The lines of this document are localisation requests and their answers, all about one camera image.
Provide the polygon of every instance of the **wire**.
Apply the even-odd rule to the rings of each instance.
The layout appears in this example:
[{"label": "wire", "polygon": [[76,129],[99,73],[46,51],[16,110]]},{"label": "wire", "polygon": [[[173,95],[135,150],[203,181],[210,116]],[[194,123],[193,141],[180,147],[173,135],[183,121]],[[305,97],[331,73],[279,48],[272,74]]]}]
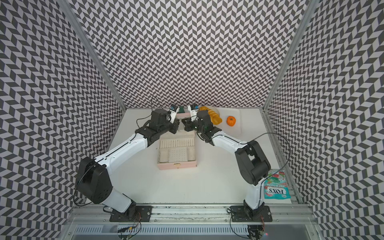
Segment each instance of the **wire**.
[{"label": "wire", "polygon": [[76,188],[74,189],[74,192],[73,192],[73,203],[78,206],[78,207],[83,207],[83,206],[87,206],[88,204],[91,204],[92,202],[88,202],[87,204],[83,204],[83,205],[79,205],[78,203],[76,203],[76,200],[75,200],[75,197],[76,197],[76,192],[77,192],[77,188],[79,187],[80,183],[81,183],[81,180],[84,178],[84,176],[87,174],[87,172],[89,170],[91,170],[91,168],[93,168],[93,166],[96,165],[96,163],[100,162],[101,160],[95,162],[90,168],[88,168],[87,171],[85,171],[84,175],[80,178],[79,182],[77,183],[76,185]]},{"label": "wire", "polygon": [[[277,170],[277,171],[274,172],[273,174],[271,174],[271,175],[269,175],[268,177],[266,177],[266,178],[262,181],[261,186],[263,185],[263,183],[265,182],[265,180],[267,180],[267,179],[270,178],[271,176],[273,176],[273,175],[275,175],[276,173],[278,173],[279,171],[281,171],[281,170],[287,165],[287,163],[290,161],[290,158],[291,158],[291,151],[292,151],[292,149],[291,149],[291,145],[290,145],[288,139],[287,139],[286,137],[284,137],[283,135],[281,135],[280,133],[266,132],[266,133],[261,134],[261,135],[258,136],[258,137],[255,137],[255,138],[252,139],[251,141],[258,139],[259,137],[261,137],[261,136],[263,136],[263,135],[265,135],[265,134],[275,134],[275,135],[278,135],[278,136],[282,137],[282,138],[286,141],[286,143],[287,143],[287,145],[288,145],[289,152],[288,152],[287,161],[285,162],[285,164],[284,164],[279,170]],[[259,206],[261,200],[262,200],[262,188],[260,188],[260,199],[259,199],[259,202],[257,203],[258,206]]]},{"label": "wire", "polygon": [[137,127],[140,128],[139,123],[137,122],[138,120],[142,120],[142,119],[149,118],[151,115],[152,115],[152,112],[151,112],[151,114],[150,114],[149,116],[146,116],[145,118],[139,118],[139,119],[136,119]]},{"label": "wire", "polygon": [[130,227],[130,231],[129,231],[129,238],[131,238],[131,234],[133,232],[133,229],[134,229],[134,225],[136,223],[136,217],[137,217],[137,214],[135,215],[135,220],[133,221],[133,224],[132,224],[132,227]]},{"label": "wire", "polygon": [[[140,220],[141,220],[141,214],[140,214],[140,212],[139,212],[139,215],[140,215],[140,218],[137,219],[137,218],[135,217],[135,221],[136,221],[136,220],[138,221],[138,224],[137,224],[137,225],[140,224],[140,229],[139,229],[134,235],[128,237],[127,240],[133,238],[136,234],[138,234],[138,233],[141,231],[141,228],[142,228],[142,227],[141,227],[141,221],[140,221]],[[127,231],[129,228],[130,228],[130,227],[125,227],[125,228],[122,228],[122,229],[120,229],[120,230],[118,229],[117,234],[120,233],[120,237],[119,237],[120,239],[122,239],[122,233],[125,232],[125,231]]]},{"label": "wire", "polygon": [[265,223],[264,223],[264,218],[263,218],[263,215],[262,215],[262,214],[260,215],[260,218],[262,219],[262,222],[263,222],[263,231],[264,231],[264,229],[265,229]]},{"label": "wire", "polygon": [[[192,118],[193,118],[193,117],[197,117],[197,115],[195,115],[195,116],[192,116],[192,117],[190,117],[189,119],[192,121]],[[195,119],[195,120],[196,120],[196,119]]]},{"label": "wire", "polygon": [[124,145],[122,145],[121,147],[119,147],[119,148],[116,149],[115,151],[110,152],[110,153],[109,153],[107,156],[105,156],[105,157],[109,157],[110,155],[112,155],[114,152],[116,152],[116,151],[119,150],[120,148],[124,147],[124,146],[127,145],[128,143],[131,143],[131,142],[135,139],[136,135],[137,135],[137,133],[135,133],[135,136],[133,136],[133,138],[132,138],[131,140],[129,140],[128,142],[126,142]]},{"label": "wire", "polygon": [[232,225],[231,225],[232,217],[233,217],[233,215],[231,214],[231,218],[229,219],[229,227],[231,228],[232,232],[234,234],[236,234],[238,237],[245,238],[245,239],[250,239],[249,237],[242,237],[242,236],[238,235],[237,233],[235,233],[235,231],[233,230]]},{"label": "wire", "polygon": [[196,134],[197,134],[197,136],[201,139],[201,140],[203,140],[204,141],[204,139],[202,139],[201,137],[200,137],[200,135],[199,135],[199,133],[198,132],[196,132]]},{"label": "wire", "polygon": [[103,212],[106,212],[106,213],[108,213],[108,214],[112,214],[113,212],[110,212],[110,211],[105,210],[106,207],[108,207],[108,206],[104,206],[104,207],[103,207]]},{"label": "wire", "polygon": [[229,138],[229,139],[231,139],[231,140],[233,140],[233,141],[235,141],[235,142],[237,142],[238,144],[241,144],[241,145],[247,145],[247,144],[248,144],[248,143],[240,143],[239,141],[236,141],[235,139],[233,139],[233,138],[231,138],[231,137],[228,137],[228,136],[226,136],[226,135],[222,135],[222,134],[213,136],[213,138],[211,138],[211,139],[214,139],[215,137],[218,137],[218,136],[223,136],[223,137]]},{"label": "wire", "polygon": [[160,105],[160,101],[159,101],[159,99],[157,98],[157,96],[152,96],[152,98],[151,98],[151,110],[152,110],[152,111],[153,111],[153,108],[152,108],[152,106],[153,106],[153,97],[156,98],[157,103]]}]

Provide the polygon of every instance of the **open pink box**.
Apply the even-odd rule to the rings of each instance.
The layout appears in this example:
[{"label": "open pink box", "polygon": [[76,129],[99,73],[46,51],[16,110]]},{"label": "open pink box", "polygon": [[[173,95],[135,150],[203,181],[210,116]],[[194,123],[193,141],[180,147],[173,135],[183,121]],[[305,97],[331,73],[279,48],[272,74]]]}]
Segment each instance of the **open pink box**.
[{"label": "open pink box", "polygon": [[160,170],[197,167],[195,131],[186,132],[182,123],[176,134],[167,132],[160,137],[158,150]]}]

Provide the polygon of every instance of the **white cutting board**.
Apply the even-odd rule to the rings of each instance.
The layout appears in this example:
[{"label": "white cutting board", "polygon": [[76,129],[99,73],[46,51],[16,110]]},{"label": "white cutting board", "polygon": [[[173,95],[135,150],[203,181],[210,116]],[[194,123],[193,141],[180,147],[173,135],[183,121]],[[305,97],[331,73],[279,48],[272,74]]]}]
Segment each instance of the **white cutting board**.
[{"label": "white cutting board", "polygon": [[[230,136],[239,136],[241,135],[241,113],[239,109],[236,108],[217,108],[220,112],[220,117],[223,121],[219,125],[214,125],[221,130],[223,130],[226,134]],[[229,116],[236,118],[236,123],[233,127],[227,124],[227,118]]]}]

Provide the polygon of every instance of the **black and white zigzag pattern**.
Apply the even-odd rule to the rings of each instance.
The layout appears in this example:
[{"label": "black and white zigzag pattern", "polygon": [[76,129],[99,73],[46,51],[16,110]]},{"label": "black and white zigzag pattern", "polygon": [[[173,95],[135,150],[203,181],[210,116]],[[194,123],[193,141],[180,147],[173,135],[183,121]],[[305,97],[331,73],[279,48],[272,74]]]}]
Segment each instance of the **black and white zigzag pattern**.
[{"label": "black and white zigzag pattern", "polygon": [[327,239],[384,239],[383,9],[322,1],[269,109]]},{"label": "black and white zigzag pattern", "polygon": [[122,111],[53,0],[1,0],[0,85],[0,238],[56,237]]},{"label": "black and white zigzag pattern", "polygon": [[308,0],[69,0],[126,106],[262,106]]}]

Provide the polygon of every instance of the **small orange pumpkin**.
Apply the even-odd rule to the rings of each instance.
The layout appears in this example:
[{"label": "small orange pumpkin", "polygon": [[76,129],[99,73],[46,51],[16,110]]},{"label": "small orange pumpkin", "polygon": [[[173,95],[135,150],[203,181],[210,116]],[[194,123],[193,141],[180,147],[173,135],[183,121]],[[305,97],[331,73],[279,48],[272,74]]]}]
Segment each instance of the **small orange pumpkin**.
[{"label": "small orange pumpkin", "polygon": [[233,127],[236,123],[236,118],[235,117],[232,117],[232,116],[229,116],[227,118],[227,124],[231,127]]}]

